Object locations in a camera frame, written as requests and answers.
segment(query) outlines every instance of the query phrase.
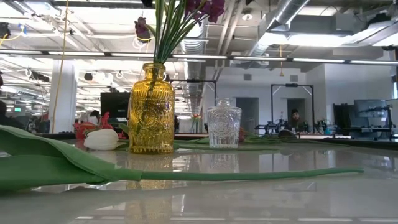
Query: man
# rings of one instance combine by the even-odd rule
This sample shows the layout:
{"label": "man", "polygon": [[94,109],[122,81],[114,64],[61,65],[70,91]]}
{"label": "man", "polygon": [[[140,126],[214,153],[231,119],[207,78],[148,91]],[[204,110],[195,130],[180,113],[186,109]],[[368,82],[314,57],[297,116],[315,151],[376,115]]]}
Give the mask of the man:
{"label": "man", "polygon": [[6,117],[7,105],[0,101],[0,125],[24,129],[24,126],[14,118]]}
{"label": "man", "polygon": [[289,126],[294,128],[295,132],[308,132],[308,124],[300,119],[300,113],[297,109],[292,109],[292,119]]}

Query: yellow glass vase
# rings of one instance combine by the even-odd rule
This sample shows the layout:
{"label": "yellow glass vase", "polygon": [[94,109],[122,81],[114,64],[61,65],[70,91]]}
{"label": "yellow glass vase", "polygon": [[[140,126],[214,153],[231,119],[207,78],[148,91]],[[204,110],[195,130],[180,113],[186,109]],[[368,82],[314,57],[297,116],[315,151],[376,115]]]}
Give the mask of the yellow glass vase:
{"label": "yellow glass vase", "polygon": [[165,67],[146,63],[145,79],[136,82],[130,95],[130,152],[166,154],[173,152],[174,98],[171,84],[163,81]]}

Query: person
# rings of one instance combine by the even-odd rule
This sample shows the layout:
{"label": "person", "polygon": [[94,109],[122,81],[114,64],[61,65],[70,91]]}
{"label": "person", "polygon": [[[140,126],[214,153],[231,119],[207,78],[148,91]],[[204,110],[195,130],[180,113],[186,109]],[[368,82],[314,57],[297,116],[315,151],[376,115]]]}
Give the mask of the person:
{"label": "person", "polygon": [[296,133],[308,132],[308,124],[300,119],[300,113],[297,109],[292,109],[292,117],[289,126],[292,128],[292,131],[294,128]]}
{"label": "person", "polygon": [[93,110],[93,112],[90,113],[90,116],[88,117],[88,122],[98,125],[98,122],[100,121],[100,112]]}
{"label": "person", "polygon": [[25,129],[24,126],[14,118],[6,117],[7,105],[0,101],[0,125],[11,126],[19,129]]}

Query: purple flower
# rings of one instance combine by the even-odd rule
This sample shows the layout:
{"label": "purple flower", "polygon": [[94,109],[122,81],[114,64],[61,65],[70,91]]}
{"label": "purple flower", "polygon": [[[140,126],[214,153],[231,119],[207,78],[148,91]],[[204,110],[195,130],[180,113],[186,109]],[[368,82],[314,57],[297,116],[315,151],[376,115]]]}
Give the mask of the purple flower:
{"label": "purple flower", "polygon": [[207,1],[201,12],[209,15],[209,22],[217,22],[217,18],[224,13],[225,0],[212,0],[210,3]]}
{"label": "purple flower", "polygon": [[195,12],[199,5],[200,0],[187,0],[187,3],[185,5],[185,15],[188,15],[190,12]]}
{"label": "purple flower", "polygon": [[148,28],[146,27],[147,21],[142,16],[138,17],[138,21],[134,22],[136,24],[136,34],[143,34],[148,32]]}

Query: glass vase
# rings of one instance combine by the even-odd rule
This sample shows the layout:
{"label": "glass vase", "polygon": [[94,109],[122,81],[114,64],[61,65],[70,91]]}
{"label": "glass vase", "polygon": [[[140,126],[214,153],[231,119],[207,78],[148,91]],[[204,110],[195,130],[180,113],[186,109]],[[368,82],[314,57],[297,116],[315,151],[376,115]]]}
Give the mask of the glass vase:
{"label": "glass vase", "polygon": [[175,91],[163,81],[162,64],[146,63],[143,69],[145,79],[133,85],[130,96],[130,152],[172,153]]}
{"label": "glass vase", "polygon": [[210,147],[238,147],[242,109],[230,105],[229,99],[221,99],[207,109]]}

